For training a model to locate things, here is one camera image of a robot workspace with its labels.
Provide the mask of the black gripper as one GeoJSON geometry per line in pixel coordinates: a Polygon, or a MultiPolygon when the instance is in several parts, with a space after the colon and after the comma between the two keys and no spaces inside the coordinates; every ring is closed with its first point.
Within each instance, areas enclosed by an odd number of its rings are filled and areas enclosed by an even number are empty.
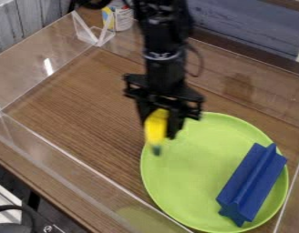
{"type": "Polygon", "coordinates": [[[177,138],[185,118],[201,118],[205,96],[186,83],[188,55],[170,59],[146,58],[145,74],[125,74],[125,94],[138,105],[142,124],[158,108],[169,109],[168,138],[177,138]]]}

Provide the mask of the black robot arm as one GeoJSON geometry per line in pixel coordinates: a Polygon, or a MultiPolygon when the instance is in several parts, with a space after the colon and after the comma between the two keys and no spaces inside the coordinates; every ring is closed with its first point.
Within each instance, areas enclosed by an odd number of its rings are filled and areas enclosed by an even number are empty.
{"type": "Polygon", "coordinates": [[[146,72],[126,74],[125,95],[137,102],[141,120],[165,109],[168,137],[177,138],[188,118],[201,119],[205,96],[186,83],[189,37],[194,18],[188,0],[133,0],[143,34],[146,72]]]}

